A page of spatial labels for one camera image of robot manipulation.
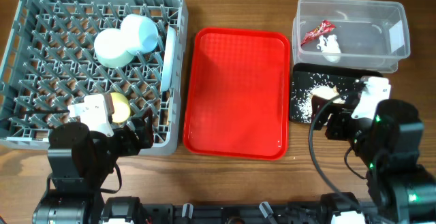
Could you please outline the light blue bowl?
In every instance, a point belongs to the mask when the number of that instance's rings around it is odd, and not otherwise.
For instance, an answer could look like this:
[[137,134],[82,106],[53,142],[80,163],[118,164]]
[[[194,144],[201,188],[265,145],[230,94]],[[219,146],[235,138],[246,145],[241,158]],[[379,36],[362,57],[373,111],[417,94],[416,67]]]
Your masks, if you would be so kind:
[[125,37],[127,51],[130,54],[146,54],[157,47],[159,31],[153,20],[137,14],[127,15],[121,23],[121,32]]

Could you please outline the green bowl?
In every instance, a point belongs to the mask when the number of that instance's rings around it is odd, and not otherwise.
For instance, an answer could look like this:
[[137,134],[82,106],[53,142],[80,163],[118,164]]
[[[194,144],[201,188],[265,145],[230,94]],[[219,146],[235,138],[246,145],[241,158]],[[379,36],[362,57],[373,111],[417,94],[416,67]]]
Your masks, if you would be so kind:
[[127,51],[125,35],[120,29],[104,29],[94,41],[95,56],[101,65],[109,68],[124,67],[134,59]]

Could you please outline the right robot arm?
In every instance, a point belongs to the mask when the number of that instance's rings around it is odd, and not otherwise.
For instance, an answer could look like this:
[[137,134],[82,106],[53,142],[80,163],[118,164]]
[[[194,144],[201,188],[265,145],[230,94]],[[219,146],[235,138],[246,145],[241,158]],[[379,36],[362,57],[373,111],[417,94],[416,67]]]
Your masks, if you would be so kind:
[[352,105],[312,99],[311,131],[327,126],[367,166],[367,187],[379,217],[395,223],[435,222],[435,177],[418,164],[424,124],[405,101],[379,102],[372,118],[354,119]]

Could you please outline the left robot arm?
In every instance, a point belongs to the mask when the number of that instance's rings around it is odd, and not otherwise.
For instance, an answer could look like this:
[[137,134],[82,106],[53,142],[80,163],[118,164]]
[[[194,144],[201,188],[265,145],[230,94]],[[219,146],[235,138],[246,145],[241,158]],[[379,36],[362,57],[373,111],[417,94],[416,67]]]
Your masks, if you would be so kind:
[[102,184],[109,174],[120,174],[116,161],[151,148],[153,113],[133,118],[134,128],[117,128],[112,136],[91,131],[81,122],[57,127],[49,136],[51,173],[34,210],[33,223],[152,223],[138,197],[103,199],[115,194]]

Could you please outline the light blue plate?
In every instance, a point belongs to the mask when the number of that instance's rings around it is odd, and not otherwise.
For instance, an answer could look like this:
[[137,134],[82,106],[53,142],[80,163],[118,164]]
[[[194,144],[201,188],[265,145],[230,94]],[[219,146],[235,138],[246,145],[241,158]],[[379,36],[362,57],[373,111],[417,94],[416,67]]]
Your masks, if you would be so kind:
[[165,53],[163,59],[163,67],[161,72],[160,91],[162,93],[166,92],[170,88],[175,48],[176,48],[176,30],[172,27],[168,27]]

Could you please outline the wooden chopstick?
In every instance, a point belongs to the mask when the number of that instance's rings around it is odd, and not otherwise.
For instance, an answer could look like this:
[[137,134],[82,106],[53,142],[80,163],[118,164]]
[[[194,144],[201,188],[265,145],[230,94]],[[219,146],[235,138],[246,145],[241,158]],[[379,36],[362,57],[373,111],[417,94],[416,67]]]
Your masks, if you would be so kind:
[[168,109],[167,125],[170,125],[172,120],[172,98],[169,98],[169,100],[167,101],[167,109]]

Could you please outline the yellow plastic cup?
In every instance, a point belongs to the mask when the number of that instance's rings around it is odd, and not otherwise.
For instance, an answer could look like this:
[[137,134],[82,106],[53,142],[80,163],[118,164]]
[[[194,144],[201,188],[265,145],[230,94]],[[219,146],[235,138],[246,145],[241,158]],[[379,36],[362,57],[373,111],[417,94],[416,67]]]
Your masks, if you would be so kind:
[[129,101],[124,95],[120,93],[113,92],[110,95],[114,106],[114,113],[112,114],[112,122],[124,123],[130,117],[131,114]]

